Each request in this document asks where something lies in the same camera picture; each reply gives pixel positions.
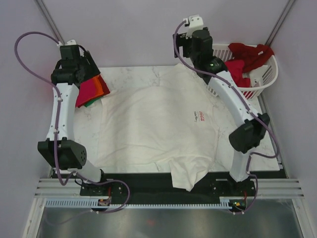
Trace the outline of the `white t shirt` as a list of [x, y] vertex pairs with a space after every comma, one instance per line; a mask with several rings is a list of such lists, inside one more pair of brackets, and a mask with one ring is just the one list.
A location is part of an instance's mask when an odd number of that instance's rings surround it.
[[102, 99], [100, 168], [170, 172], [190, 191], [215, 165], [218, 126], [204, 84], [182, 64], [159, 86], [115, 91]]

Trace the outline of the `dark red crumpled shirt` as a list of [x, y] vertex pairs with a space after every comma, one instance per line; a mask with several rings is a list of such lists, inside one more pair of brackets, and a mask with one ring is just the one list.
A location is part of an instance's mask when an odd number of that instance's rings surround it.
[[252, 47], [242, 43], [231, 43], [228, 48], [232, 52], [233, 60], [244, 62], [243, 73], [263, 66], [274, 55], [273, 50], [269, 46], [262, 44]]

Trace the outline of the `magenta crumpled shirt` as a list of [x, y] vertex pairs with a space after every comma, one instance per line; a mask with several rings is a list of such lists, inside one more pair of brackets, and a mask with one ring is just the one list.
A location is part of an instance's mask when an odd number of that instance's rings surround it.
[[225, 62], [228, 71], [237, 87], [249, 88], [251, 86], [250, 78], [243, 77], [244, 61], [240, 59], [231, 59]]

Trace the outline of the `white plastic laundry basket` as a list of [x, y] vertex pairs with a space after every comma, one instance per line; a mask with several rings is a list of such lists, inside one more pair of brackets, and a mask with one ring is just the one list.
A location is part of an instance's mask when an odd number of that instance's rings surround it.
[[[228, 48], [228, 45], [214, 44], [213, 49], [213, 55], [224, 62], [233, 59], [232, 52]], [[270, 87], [277, 80], [278, 65], [275, 55], [272, 55], [263, 66], [243, 73], [243, 77], [250, 78], [251, 86], [249, 88], [238, 87], [239, 90], [248, 100], [258, 97], [264, 89]]]

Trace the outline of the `green folded shirt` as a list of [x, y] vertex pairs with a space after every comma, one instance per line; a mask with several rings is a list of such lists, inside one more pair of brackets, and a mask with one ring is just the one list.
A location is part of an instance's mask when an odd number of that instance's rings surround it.
[[96, 102], [97, 100], [99, 100], [100, 98], [95, 98], [92, 99], [90, 101], [88, 101], [87, 103], [84, 104], [85, 107], [89, 107], [90, 105], [92, 105], [94, 102]]

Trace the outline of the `aluminium frame rail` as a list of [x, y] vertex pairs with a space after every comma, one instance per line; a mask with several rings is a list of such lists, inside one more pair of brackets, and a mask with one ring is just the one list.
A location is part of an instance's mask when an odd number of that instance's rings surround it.
[[[260, 199], [303, 199], [304, 193], [297, 179], [258, 179], [258, 198]], [[71, 179], [62, 186], [57, 179], [40, 179], [35, 195], [38, 197], [70, 197], [80, 195], [80, 186]]]

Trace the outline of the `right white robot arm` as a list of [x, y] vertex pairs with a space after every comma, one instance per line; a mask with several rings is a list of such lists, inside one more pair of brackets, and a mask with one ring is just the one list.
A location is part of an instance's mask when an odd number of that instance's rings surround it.
[[187, 27], [185, 33], [173, 34], [174, 56], [197, 73], [224, 102], [231, 113], [236, 129], [230, 133], [229, 142], [234, 149], [233, 162], [229, 171], [233, 178], [227, 182], [228, 192], [238, 195], [245, 189], [244, 180], [249, 177], [251, 155], [259, 146], [268, 129], [270, 118], [259, 113], [247, 101], [231, 77], [225, 63], [213, 54], [213, 39], [199, 15], [189, 16], [179, 24]]

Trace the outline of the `orange folded shirt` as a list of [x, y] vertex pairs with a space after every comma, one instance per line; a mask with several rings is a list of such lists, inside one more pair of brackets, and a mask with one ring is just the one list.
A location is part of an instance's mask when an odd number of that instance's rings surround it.
[[104, 95], [101, 79], [102, 78], [100, 75], [93, 77], [93, 83], [94, 83], [95, 89], [96, 89], [94, 99]]

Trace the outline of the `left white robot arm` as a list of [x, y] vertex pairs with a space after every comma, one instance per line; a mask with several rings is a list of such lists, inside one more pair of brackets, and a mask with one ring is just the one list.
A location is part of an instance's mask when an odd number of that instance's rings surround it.
[[61, 185], [61, 171], [91, 183], [92, 190], [103, 195], [109, 184], [102, 179], [103, 171], [87, 159], [84, 145], [74, 138], [75, 109], [110, 93], [90, 52], [78, 44], [60, 46], [60, 60], [51, 74], [53, 111], [50, 128], [38, 151], [55, 169]]

